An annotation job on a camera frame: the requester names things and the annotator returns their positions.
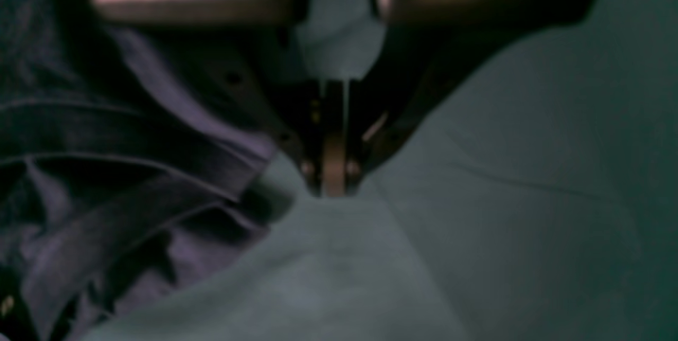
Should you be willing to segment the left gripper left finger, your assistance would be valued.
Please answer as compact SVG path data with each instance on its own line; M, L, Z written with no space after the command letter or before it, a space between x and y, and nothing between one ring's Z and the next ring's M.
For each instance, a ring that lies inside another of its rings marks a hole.
M309 0L89 0L103 22L141 34L203 97L236 105L322 194L320 80L295 29Z

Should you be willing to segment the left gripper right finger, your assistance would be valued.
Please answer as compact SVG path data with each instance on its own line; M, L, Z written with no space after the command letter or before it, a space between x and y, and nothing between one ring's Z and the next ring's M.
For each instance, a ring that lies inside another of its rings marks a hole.
M371 0L383 43L366 75L335 84L335 195L350 196L426 116L502 49L581 22L595 0Z

